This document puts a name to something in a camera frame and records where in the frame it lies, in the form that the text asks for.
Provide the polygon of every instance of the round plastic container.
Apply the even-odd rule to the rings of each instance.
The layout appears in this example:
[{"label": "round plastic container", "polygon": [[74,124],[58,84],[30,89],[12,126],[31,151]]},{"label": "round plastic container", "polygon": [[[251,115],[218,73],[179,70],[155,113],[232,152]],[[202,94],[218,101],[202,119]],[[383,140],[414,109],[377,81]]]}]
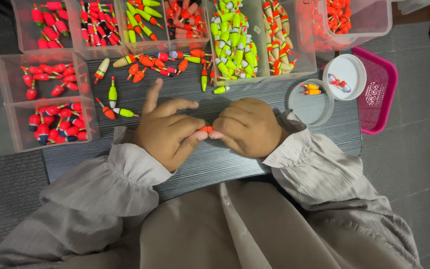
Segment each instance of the round plastic container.
[{"label": "round plastic container", "polygon": [[[328,82],[328,74],[335,75],[345,81],[351,92],[344,92],[336,85]],[[323,81],[329,85],[326,92],[331,92],[336,100],[348,101],[358,97],[366,86],[366,69],[361,60],[351,54],[343,54],[332,59],[324,68]]]},{"label": "round plastic container", "polygon": [[318,126],[324,124],[330,117],[334,109],[334,99],[330,92],[307,95],[303,91],[306,89],[302,84],[314,84],[323,89],[328,88],[328,84],[319,79],[308,79],[298,84],[290,93],[288,98],[288,108],[293,109],[298,118],[308,126]]}]

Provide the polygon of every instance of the pink plastic basket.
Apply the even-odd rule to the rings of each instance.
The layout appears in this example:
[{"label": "pink plastic basket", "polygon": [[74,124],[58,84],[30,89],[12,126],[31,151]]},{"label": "pink plastic basket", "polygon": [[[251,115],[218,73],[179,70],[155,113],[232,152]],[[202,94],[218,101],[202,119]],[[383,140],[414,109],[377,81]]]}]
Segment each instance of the pink plastic basket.
[{"label": "pink plastic basket", "polygon": [[361,131],[376,135],[386,126],[396,92],[397,70],[388,60],[360,47],[353,47],[353,55],[363,62],[367,74],[366,87],[357,98]]}]

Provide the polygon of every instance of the person's left hand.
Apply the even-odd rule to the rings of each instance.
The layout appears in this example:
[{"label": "person's left hand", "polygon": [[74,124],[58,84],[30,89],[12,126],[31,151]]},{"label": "person's left hand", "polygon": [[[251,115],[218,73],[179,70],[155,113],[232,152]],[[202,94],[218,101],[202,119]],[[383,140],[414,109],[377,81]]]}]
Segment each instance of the person's left hand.
[{"label": "person's left hand", "polygon": [[202,119],[175,114],[177,110],[197,108],[197,102],[175,99],[157,107],[162,84],[163,80],[157,79],[147,93],[140,125],[134,133],[134,144],[145,149],[169,172],[173,172],[190,156],[200,141],[208,137],[207,132],[197,131],[208,124]]}]

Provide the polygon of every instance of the gray satin fabric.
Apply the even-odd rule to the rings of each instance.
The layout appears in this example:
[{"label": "gray satin fabric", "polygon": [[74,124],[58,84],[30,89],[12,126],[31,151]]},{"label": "gray satin fabric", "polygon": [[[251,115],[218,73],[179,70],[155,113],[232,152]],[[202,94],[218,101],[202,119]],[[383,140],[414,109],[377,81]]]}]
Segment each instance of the gray satin fabric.
[{"label": "gray satin fabric", "polygon": [[278,120],[293,134],[263,163],[307,220],[261,182],[159,205],[152,186],[171,174],[117,128],[109,156],[41,193],[42,207],[0,245],[0,268],[421,269],[411,230],[363,176],[361,159],[291,111]]}]

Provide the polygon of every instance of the ruffled cuff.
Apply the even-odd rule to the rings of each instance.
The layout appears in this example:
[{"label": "ruffled cuff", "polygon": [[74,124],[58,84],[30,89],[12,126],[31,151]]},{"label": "ruffled cuff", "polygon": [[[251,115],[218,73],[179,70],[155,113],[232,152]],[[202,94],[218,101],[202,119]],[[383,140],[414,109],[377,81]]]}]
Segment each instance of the ruffled cuff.
[{"label": "ruffled cuff", "polygon": [[265,158],[263,164],[273,168],[289,168],[296,165],[311,149],[311,134],[291,109],[285,110],[277,120],[292,134]]},{"label": "ruffled cuff", "polygon": [[127,143],[131,132],[116,127],[109,156],[82,162],[41,192],[41,199],[78,211],[111,216],[136,216],[159,204],[152,186],[169,179],[160,162],[144,149]]}]

